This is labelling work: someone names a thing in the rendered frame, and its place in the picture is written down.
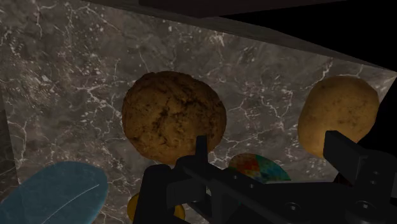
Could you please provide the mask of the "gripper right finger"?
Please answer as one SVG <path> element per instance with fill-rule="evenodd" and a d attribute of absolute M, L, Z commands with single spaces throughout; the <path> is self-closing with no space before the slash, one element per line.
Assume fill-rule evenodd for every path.
<path fill-rule="evenodd" d="M 364 149 L 336 130 L 325 134 L 323 156 L 347 179 L 345 218 L 349 224 L 388 224 L 396 208 L 389 202 L 397 172 L 397 158 Z"/>

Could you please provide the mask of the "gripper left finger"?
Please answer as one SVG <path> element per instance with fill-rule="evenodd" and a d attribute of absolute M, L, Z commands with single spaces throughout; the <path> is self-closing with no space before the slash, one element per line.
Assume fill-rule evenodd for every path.
<path fill-rule="evenodd" d="M 279 224 L 279 215 L 259 197 L 264 185 L 236 169 L 208 162 L 207 138 L 199 136 L 194 155 L 175 168 L 152 165 L 143 176 L 133 224 L 190 224 L 174 214 L 188 204 L 210 224 Z"/>

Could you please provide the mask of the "yellow round object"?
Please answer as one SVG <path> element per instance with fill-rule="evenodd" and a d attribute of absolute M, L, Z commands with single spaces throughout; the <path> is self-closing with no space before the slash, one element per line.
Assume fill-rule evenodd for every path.
<path fill-rule="evenodd" d="M 139 198 L 139 194 L 136 193 L 128 202 L 127 204 L 127 214 L 128 217 L 131 221 L 134 220 L 134 215 L 135 215 L 135 211 L 136 211 L 136 207 L 137 207 L 137 201 Z M 177 205 L 174 208 L 174 216 L 184 220 L 185 219 L 185 209 L 182 205 Z"/>

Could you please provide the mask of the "tan potato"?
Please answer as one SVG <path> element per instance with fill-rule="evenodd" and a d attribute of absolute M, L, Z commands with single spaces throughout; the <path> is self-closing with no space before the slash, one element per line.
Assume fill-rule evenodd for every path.
<path fill-rule="evenodd" d="M 327 130 L 337 130 L 357 143 L 375 123 L 380 101 L 365 80 L 332 76 L 309 92 L 298 119 L 298 140 L 309 153 L 323 157 Z"/>

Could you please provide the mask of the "brown round cookie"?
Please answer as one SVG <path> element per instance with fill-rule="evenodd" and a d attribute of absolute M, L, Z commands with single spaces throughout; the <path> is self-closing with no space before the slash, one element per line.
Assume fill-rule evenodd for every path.
<path fill-rule="evenodd" d="M 188 74 L 148 73 L 125 94 L 122 127 L 140 155 L 174 165 L 195 153 L 197 136 L 206 136 L 208 151 L 219 145 L 226 109 L 208 84 Z"/>

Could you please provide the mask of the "multicoloured round ball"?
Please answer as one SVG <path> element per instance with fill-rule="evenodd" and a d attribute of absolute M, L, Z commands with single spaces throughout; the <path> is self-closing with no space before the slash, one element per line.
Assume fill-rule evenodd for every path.
<path fill-rule="evenodd" d="M 287 172 L 278 164 L 252 153 L 238 154 L 229 161 L 228 168 L 240 172 L 260 183 L 290 181 Z"/>

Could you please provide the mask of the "blue oval dish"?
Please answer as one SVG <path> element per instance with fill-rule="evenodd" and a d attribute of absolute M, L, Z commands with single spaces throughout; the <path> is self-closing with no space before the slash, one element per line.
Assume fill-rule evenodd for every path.
<path fill-rule="evenodd" d="M 107 193 L 102 169 L 58 162 L 35 173 L 0 202 L 0 224 L 92 224 Z"/>

